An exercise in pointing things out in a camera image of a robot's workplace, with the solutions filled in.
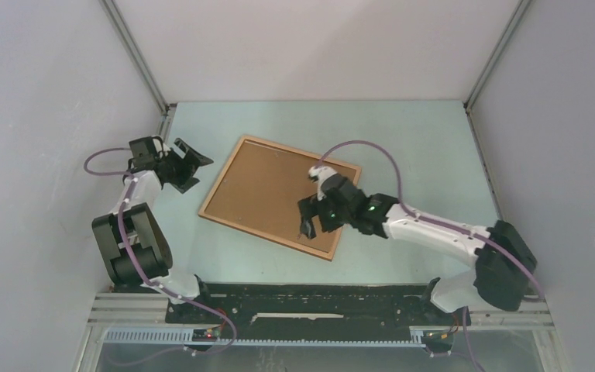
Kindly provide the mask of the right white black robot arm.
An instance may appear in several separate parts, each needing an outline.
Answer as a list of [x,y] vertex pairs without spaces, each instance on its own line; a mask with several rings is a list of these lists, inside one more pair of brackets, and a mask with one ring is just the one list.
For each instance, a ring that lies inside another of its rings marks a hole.
[[469,226],[403,206],[398,198],[367,196],[347,177],[327,166],[314,166],[308,176],[314,195],[301,199],[300,233],[317,236],[350,226],[359,233],[417,243],[465,264],[469,269],[451,278],[435,278],[419,306],[421,317],[439,324],[450,313],[487,304],[516,312],[524,301],[537,260],[516,228],[498,220],[493,226]]

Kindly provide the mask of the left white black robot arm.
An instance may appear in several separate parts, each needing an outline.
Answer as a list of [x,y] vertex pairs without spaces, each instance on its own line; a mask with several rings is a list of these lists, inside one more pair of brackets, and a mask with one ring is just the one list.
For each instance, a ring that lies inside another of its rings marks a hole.
[[153,215],[153,204],[165,185],[183,194],[198,182],[195,174],[212,159],[177,138],[172,146],[160,136],[129,142],[131,157],[119,171],[123,191],[115,207],[93,219],[92,232],[115,285],[141,287],[166,295],[194,322],[206,322],[214,302],[196,274],[175,270],[170,245]]

